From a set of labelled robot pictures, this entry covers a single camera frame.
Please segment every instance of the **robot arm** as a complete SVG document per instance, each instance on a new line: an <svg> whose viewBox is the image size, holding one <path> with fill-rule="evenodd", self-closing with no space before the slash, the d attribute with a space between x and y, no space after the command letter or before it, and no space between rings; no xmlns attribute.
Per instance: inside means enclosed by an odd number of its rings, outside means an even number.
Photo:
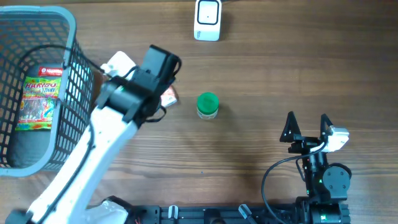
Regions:
<svg viewBox="0 0 398 224"><path fill-rule="evenodd" d="M342 204L347 200L351 170L343 164L329 164L326 157L329 152L340 150L348 142L348 136L346 128L334 126L325 114L321 116L319 138L302 136L293 112L288 114L280 142L291 143L289 153L301 154L299 157L303 162L304 176L297 162L296 164L308 195L296 198L296 223L351 222L348 206ZM321 141L326 138L323 147Z"/></svg>
<svg viewBox="0 0 398 224"><path fill-rule="evenodd" d="M60 172L27 213L13 211L6 223L102 223L108 218L124 223L127 212L116 204L107 218L85 209L120 148L158 110L161 94L175 80L177 64L181 66L176 55L151 45L130 80L116 76L106 82L90 125Z"/></svg>

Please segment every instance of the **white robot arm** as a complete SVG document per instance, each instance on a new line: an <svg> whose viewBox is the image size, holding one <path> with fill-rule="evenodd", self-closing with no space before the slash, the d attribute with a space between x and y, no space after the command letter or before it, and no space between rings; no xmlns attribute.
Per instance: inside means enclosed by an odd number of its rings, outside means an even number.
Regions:
<svg viewBox="0 0 398 224"><path fill-rule="evenodd" d="M120 148L143 123L157 121L147 118L158 110L180 67L176 55L151 45L130 80L116 76L106 82L90 124L60 172L27 212L13 211L6 223L124 223L127 211L116 203L86 207Z"/></svg>

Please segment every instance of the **white device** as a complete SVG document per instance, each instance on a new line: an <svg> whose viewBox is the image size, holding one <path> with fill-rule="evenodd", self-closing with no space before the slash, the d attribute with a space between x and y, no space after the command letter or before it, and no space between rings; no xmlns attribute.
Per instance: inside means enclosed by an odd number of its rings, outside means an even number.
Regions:
<svg viewBox="0 0 398 224"><path fill-rule="evenodd" d="M193 36L196 40L217 41L221 31L221 1L197 0Z"/></svg>

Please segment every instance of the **small white label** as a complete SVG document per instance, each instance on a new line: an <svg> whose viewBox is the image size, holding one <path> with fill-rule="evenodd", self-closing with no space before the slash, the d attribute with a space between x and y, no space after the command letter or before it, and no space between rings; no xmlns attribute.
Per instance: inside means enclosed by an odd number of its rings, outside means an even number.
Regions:
<svg viewBox="0 0 398 224"><path fill-rule="evenodd" d="M218 109L216 110L216 112L209 114L209 115L203 114L199 110L197 110L197 111L198 111L198 115L201 119L214 119L217 116Z"/></svg>

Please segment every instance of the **colorful snack package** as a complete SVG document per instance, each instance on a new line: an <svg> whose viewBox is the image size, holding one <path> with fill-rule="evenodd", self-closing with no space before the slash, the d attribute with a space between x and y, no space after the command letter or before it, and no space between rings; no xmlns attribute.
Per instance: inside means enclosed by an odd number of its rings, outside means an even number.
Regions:
<svg viewBox="0 0 398 224"><path fill-rule="evenodd" d="M26 77L16 131L51 129L61 79Z"/></svg>

